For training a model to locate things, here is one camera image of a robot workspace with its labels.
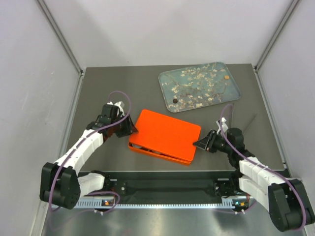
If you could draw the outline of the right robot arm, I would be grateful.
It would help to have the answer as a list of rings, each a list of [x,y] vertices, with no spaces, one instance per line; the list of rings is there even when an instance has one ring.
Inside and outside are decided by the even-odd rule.
[[[315,222],[315,213],[302,181],[285,178],[262,164],[244,144],[239,128],[225,134],[211,130],[193,145],[210,153],[227,154],[236,171],[230,177],[230,190],[237,195],[247,193],[269,213],[274,226],[281,232],[297,230]]]

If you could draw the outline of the orange chocolate box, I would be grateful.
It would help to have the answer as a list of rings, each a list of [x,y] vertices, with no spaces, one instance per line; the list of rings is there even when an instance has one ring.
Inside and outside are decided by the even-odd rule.
[[[149,149],[144,148],[144,147],[136,147],[136,145],[134,145],[132,143],[128,143],[128,147],[130,150],[132,150],[134,152],[137,152],[137,153],[140,153],[143,155],[147,155],[147,156],[151,156],[151,157],[155,157],[155,158],[159,158],[159,159],[163,159],[166,161],[174,162],[177,164],[189,166],[192,163],[192,161],[186,161],[186,160],[171,157],[171,156],[168,156],[168,155],[165,155],[162,153],[157,153],[157,152],[154,152],[154,151],[149,150]]]

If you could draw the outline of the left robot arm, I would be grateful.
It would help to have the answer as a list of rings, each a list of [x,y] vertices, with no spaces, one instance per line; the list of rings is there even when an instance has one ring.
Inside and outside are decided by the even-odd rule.
[[[98,116],[62,157],[42,167],[40,200],[72,209],[80,198],[92,192],[108,194],[112,184],[103,174],[91,172],[82,177],[78,175],[91,155],[112,135],[121,138],[137,132],[129,115],[119,114],[116,118]]]

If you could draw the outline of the orange box lid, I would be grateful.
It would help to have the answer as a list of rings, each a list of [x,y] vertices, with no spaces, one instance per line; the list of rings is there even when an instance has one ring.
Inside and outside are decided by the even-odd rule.
[[[199,125],[144,109],[135,126],[138,133],[130,136],[129,143],[193,161],[196,151],[193,143],[201,133]]]

